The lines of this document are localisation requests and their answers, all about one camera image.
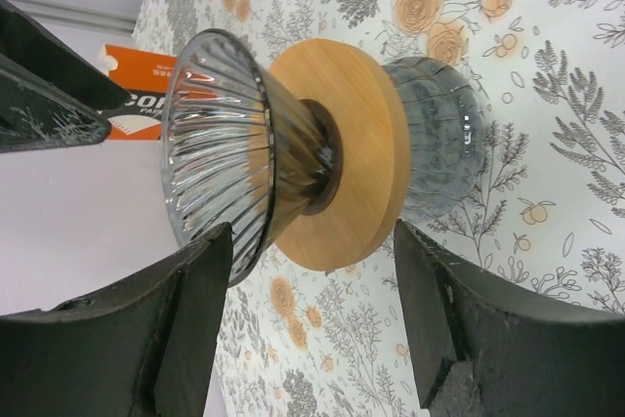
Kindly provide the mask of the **grey glass carafe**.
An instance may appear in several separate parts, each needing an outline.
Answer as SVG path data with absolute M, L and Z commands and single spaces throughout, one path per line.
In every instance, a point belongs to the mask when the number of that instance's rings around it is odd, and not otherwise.
M 452 66 L 428 57 L 383 66 L 402 102 L 410 174 L 400 217 L 413 224 L 449 214 L 478 182 L 486 156 L 482 103 Z

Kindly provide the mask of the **round wooden dripper stand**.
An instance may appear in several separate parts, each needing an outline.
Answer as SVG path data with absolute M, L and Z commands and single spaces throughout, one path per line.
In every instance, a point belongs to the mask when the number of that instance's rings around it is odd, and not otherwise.
M 406 116 L 389 74 L 329 39 L 300 42 L 252 71 L 270 143 L 257 251 L 275 244 L 311 271 L 364 260 L 392 230 L 409 177 Z

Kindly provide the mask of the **orange coffee filter box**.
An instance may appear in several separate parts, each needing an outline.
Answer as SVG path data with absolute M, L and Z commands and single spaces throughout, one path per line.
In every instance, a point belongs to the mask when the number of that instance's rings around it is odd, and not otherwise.
M 130 98 L 102 115 L 111 124 L 111 141 L 157 141 L 161 134 L 161 113 L 171 73 L 172 56 L 104 44 L 99 70 L 126 89 Z

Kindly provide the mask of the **grey ribbed glass dripper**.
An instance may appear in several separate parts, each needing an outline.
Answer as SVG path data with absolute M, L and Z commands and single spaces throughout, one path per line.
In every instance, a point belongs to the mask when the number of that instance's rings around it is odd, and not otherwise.
M 340 179 L 340 136 L 320 104 L 295 98 L 232 33 L 210 28 L 180 52 L 161 115 L 165 204 L 180 245 L 219 224 L 231 285 Z

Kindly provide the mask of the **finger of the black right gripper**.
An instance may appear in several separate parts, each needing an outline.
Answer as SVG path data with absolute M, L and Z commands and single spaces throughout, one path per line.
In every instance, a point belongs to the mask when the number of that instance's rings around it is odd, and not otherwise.
M 1 58 L 3 153 L 102 143 L 110 123 L 54 85 Z
M 1 0 L 1 56 L 92 109 L 117 109 L 131 98 L 8 0 Z

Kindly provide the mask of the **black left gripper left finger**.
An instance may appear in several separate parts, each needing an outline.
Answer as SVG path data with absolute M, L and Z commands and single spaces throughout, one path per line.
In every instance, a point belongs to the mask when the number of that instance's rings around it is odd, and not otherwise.
M 1 319 L 5 416 L 200 416 L 232 263 L 221 224 L 47 311 Z

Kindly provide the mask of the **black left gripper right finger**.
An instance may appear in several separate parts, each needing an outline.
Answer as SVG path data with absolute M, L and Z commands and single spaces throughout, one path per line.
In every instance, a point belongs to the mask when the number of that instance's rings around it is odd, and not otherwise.
M 519 287 L 405 222 L 398 293 L 420 406 L 434 416 L 620 416 L 624 319 Z

